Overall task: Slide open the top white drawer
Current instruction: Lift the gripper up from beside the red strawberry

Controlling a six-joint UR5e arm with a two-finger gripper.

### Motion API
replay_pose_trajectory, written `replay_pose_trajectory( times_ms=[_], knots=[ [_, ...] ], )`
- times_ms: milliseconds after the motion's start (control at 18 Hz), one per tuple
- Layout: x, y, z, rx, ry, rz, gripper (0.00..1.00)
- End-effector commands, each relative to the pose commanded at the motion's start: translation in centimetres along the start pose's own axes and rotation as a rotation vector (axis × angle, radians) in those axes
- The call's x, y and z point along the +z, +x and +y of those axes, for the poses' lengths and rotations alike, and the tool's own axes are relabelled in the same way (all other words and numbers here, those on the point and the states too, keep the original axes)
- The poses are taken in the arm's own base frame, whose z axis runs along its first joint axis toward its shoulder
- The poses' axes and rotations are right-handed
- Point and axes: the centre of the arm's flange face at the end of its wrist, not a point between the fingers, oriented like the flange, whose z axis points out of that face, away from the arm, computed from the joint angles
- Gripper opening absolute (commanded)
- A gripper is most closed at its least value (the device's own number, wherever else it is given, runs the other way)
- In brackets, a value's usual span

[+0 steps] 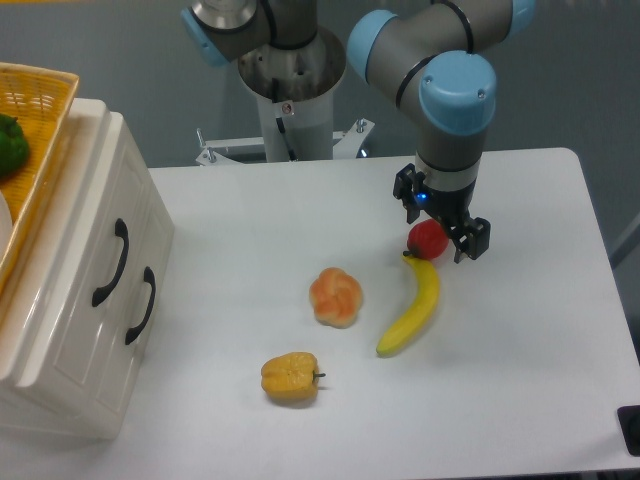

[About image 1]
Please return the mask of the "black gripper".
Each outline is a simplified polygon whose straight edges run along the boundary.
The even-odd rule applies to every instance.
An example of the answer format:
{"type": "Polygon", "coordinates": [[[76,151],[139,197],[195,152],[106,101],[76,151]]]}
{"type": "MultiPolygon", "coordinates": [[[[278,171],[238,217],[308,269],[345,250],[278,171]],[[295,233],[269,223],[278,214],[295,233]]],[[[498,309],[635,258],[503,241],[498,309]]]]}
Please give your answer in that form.
{"type": "Polygon", "coordinates": [[[422,211],[437,220],[450,234],[456,264],[466,258],[477,260],[490,244],[491,223],[469,213],[477,173],[477,164],[444,171],[431,166],[415,170],[409,163],[394,179],[393,196],[402,203],[406,222],[415,222],[422,211]]]}

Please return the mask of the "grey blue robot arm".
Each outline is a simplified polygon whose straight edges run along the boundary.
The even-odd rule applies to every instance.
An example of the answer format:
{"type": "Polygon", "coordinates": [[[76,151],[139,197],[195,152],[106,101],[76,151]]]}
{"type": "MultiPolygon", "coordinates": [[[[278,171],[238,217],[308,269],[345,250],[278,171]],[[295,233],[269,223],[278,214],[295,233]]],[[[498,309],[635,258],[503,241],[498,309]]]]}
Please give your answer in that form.
{"type": "Polygon", "coordinates": [[[213,67],[235,64],[255,96],[270,162],[333,155],[333,94],[347,69],[417,128],[415,160],[394,181],[409,221],[435,219],[458,258],[489,247],[490,223],[470,215],[497,77],[483,51],[526,28],[532,1],[432,1],[401,18],[363,16],[346,42],[313,1],[196,1],[183,25],[213,67]]]}

